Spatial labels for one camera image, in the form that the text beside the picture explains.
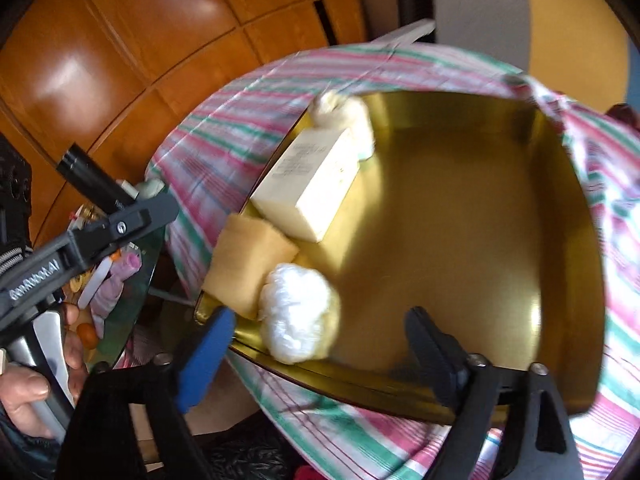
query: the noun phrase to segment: crumpled plastic wrap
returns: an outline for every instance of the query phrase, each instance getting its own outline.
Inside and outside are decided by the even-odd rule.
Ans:
[[[337,334],[338,297],[320,272],[279,264],[260,294],[262,341],[276,360],[327,357]]]
[[[312,101],[309,114],[315,126],[339,130],[348,128],[358,152],[358,160],[366,160],[373,155],[375,141],[369,109],[360,97],[327,90]]]

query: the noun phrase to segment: gold tray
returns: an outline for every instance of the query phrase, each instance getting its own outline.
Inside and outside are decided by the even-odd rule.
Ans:
[[[586,200],[553,126],[533,105],[486,96],[363,98],[376,154],[361,163],[324,240],[296,240],[297,263],[320,270],[340,293],[330,358],[281,364],[258,323],[242,318],[232,349],[343,402],[450,423],[408,355],[402,319],[420,305],[495,365],[544,363],[568,412],[587,410],[602,357],[602,270]],[[305,113],[264,174],[308,126]],[[242,211],[259,216],[249,202]],[[196,320],[219,305],[203,294]],[[497,410],[494,423],[504,415]]]

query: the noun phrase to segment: pink and green striped cloth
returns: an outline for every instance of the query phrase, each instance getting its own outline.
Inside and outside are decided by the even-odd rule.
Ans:
[[[195,296],[226,216],[247,199],[280,140],[325,89],[438,90],[533,100],[562,131],[600,234],[607,331],[596,403],[572,420],[585,478],[605,478],[640,427],[640,138],[513,66],[457,48],[373,43],[300,52],[229,83],[166,138],[148,177],[181,206],[166,242]],[[244,384],[306,459],[331,479],[420,479],[448,428],[359,409],[289,383],[230,354]],[[475,479],[489,475],[491,430]]]

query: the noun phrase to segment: finger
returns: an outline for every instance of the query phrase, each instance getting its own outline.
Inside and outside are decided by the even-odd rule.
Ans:
[[[30,436],[52,437],[30,404],[46,399],[49,391],[47,380],[30,368],[9,365],[0,376],[0,401],[4,410],[15,427]]]
[[[88,376],[89,372],[84,365],[78,368],[78,370],[69,370],[69,391],[74,398],[74,402],[78,402],[80,393],[84,387],[84,382]]]
[[[84,349],[82,348],[82,341],[80,341],[78,334],[75,332],[66,333],[63,354],[66,364],[74,370],[78,370],[84,366]]]
[[[78,316],[80,315],[80,309],[71,303],[65,303],[64,308],[66,324],[73,325],[73,323],[76,322]]]

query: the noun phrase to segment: white box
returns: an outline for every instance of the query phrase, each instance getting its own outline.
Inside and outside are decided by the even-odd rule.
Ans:
[[[284,234],[319,242],[357,173],[358,153],[348,130],[307,128],[267,173],[251,201]]]

